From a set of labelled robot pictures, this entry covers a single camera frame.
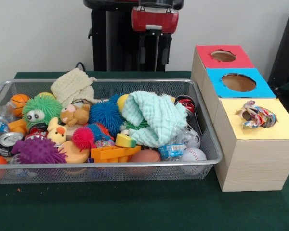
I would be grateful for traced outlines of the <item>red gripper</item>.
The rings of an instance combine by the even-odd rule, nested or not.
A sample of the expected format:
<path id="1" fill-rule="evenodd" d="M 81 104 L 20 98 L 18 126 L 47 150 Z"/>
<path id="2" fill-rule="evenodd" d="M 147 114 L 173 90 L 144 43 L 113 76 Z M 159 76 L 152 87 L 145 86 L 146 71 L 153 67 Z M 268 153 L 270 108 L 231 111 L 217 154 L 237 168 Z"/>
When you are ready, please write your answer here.
<path id="1" fill-rule="evenodd" d="M 164 34 L 163 50 L 162 50 L 162 65 L 169 63 L 171 35 L 176 31 L 179 20 L 179 11 L 171 8 L 154 8 L 138 6 L 133 7 L 131 11 L 132 28 L 137 32 L 146 32 L 148 30 L 158 30 Z M 139 37 L 139 62 L 145 63 L 145 35 Z"/>

